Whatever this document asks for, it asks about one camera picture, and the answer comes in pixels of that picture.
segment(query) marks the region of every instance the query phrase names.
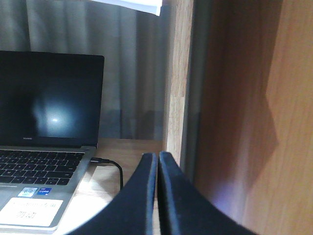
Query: wood grain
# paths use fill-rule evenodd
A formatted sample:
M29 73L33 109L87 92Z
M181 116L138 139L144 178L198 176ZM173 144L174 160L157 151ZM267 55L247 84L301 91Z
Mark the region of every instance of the wood grain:
M163 149L180 163L193 0L171 0L168 75L165 91Z
M311 235L313 1L219 6L225 31L212 35L224 42L209 51L221 63L208 65L203 99L217 91L203 102L196 185L261 235Z

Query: curtain fold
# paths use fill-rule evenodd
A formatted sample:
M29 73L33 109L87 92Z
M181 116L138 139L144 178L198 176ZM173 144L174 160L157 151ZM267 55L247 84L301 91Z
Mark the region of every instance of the curtain fold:
M94 1L1 0L0 49L104 55L99 135L161 140L168 15Z

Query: wooden desk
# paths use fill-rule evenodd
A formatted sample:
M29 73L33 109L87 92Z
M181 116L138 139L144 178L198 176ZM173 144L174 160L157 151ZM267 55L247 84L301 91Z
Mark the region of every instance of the wooden desk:
M125 185L136 169L142 153L158 153L161 148L161 141L100 139L96 157L119 163L123 168ZM53 235L66 234L88 221L117 195L119 187L117 167L90 164ZM155 234L159 234L158 216L155 214L154 226Z

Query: black cable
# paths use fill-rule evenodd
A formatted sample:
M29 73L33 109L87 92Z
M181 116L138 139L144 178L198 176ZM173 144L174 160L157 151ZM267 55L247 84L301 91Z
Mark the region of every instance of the black cable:
M103 159L103 158L91 158L90 162L91 163L108 163L108 164L115 165L119 169L119 183L120 183L120 190L122 190L122 188L124 186L123 169L118 163L116 163L115 161L112 161L110 159Z

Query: laptop keyboard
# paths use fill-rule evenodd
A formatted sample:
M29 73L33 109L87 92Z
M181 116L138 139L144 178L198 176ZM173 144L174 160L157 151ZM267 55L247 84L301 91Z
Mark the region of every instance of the laptop keyboard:
M0 150L0 183L67 185L83 155Z

